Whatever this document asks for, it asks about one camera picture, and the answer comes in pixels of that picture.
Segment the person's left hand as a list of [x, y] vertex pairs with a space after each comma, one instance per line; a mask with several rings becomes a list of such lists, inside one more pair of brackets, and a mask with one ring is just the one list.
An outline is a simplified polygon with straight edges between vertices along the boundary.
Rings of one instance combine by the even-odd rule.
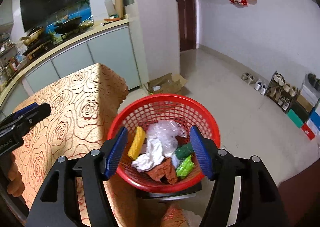
[[22, 181], [22, 175], [18, 170], [15, 159], [16, 159], [15, 155], [11, 153], [10, 154], [11, 166], [10, 166], [10, 169], [8, 170], [9, 184], [7, 186], [7, 192], [13, 197], [19, 197], [22, 195], [24, 191], [24, 183]]

